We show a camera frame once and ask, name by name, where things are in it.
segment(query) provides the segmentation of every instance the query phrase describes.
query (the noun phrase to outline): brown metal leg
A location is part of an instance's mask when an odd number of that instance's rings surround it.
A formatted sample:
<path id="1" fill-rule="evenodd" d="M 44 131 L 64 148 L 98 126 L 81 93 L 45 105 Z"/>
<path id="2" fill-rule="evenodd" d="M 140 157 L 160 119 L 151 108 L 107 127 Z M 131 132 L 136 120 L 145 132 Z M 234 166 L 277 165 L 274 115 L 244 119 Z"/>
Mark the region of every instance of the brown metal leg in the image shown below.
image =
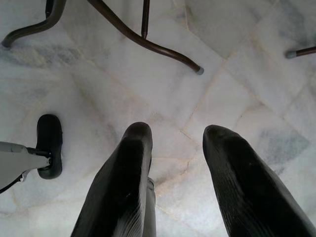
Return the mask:
<path id="1" fill-rule="evenodd" d="M 295 58 L 299 56 L 304 56 L 308 54 L 316 53 L 316 47 L 305 48 L 298 51 L 290 51 L 286 53 L 287 58 Z"/>
<path id="2" fill-rule="evenodd" d="M 195 62 L 193 62 L 190 58 L 171 49 L 164 48 L 160 45 L 152 43 L 133 32 L 115 15 L 115 13 L 102 0 L 88 0 L 88 2 L 91 3 L 98 10 L 98 12 L 100 12 L 115 28 L 117 28 L 123 35 L 128 37 L 130 40 L 153 52 L 165 55 L 167 57 L 173 58 L 184 63 L 192 70 L 194 70 L 198 75 L 203 74 L 204 69 Z"/>
<path id="3" fill-rule="evenodd" d="M 18 38 L 32 35 L 35 33 L 39 33 L 39 32 L 52 28 L 59 21 L 64 11 L 65 4 L 66 4 L 66 0 L 54 0 L 53 5 L 52 5 L 52 11 L 51 13 L 46 12 L 46 15 L 48 17 L 44 21 L 35 25 L 27 26 L 27 27 L 12 31 L 1 42 L 2 45 L 4 47 L 10 48 L 12 43 Z M 50 8 L 49 5 L 46 4 L 46 11 L 49 8 Z"/>

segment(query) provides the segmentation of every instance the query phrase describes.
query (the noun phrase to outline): chair caster wheel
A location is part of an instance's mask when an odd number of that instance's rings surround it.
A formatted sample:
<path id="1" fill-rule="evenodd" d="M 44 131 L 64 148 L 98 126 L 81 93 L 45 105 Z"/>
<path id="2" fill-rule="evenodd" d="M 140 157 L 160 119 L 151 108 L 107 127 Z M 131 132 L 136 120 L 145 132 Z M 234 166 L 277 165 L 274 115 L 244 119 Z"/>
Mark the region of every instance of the chair caster wheel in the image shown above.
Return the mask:
<path id="1" fill-rule="evenodd" d="M 37 125 L 38 142 L 36 149 L 50 152 L 50 165 L 39 168 L 43 179 L 57 178 L 62 172 L 61 146 L 63 144 L 61 124 L 55 115 L 43 115 Z"/>

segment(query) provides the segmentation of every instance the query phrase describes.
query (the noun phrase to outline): marble floor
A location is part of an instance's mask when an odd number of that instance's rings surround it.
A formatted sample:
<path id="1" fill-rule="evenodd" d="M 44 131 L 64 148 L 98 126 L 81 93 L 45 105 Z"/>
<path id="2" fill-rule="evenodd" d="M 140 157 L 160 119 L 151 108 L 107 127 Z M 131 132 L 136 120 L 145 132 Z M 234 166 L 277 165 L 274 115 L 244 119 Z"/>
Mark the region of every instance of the marble floor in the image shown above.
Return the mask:
<path id="1" fill-rule="evenodd" d="M 142 0 L 106 0 L 140 31 Z M 45 0 L 0 0 L 0 39 L 44 19 Z M 314 0 L 152 1 L 148 39 L 205 68 L 124 38 L 86 0 L 52 29 L 0 49 L 0 140 L 33 147 L 44 113 L 62 123 L 63 173 L 32 171 L 0 195 L 4 237 L 69 237 L 97 170 L 125 129 L 153 131 L 158 237 L 226 237 L 201 141 L 210 124 L 246 138 L 316 225 Z"/>

